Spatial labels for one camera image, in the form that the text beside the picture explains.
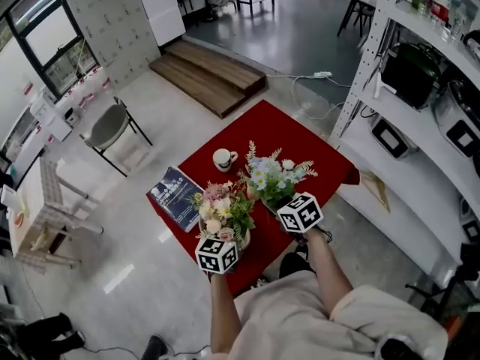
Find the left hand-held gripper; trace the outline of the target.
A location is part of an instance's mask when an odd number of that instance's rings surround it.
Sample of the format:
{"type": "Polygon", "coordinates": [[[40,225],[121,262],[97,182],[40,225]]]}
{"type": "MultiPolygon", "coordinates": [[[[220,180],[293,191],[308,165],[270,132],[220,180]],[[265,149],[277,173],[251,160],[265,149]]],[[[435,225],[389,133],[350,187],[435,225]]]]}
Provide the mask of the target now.
{"type": "Polygon", "coordinates": [[[238,262],[239,249],[235,241],[201,238],[196,246],[195,255],[201,270],[223,275],[238,262]]]}

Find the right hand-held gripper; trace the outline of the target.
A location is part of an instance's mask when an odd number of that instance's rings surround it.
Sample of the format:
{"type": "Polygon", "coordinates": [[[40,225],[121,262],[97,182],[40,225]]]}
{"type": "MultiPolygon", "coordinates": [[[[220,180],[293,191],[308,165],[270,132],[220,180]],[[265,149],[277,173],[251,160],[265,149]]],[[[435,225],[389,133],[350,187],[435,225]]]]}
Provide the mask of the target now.
{"type": "Polygon", "coordinates": [[[302,237],[324,219],[316,197],[308,192],[294,193],[277,202],[265,200],[264,206],[280,222],[280,228],[294,237],[302,237]]]}

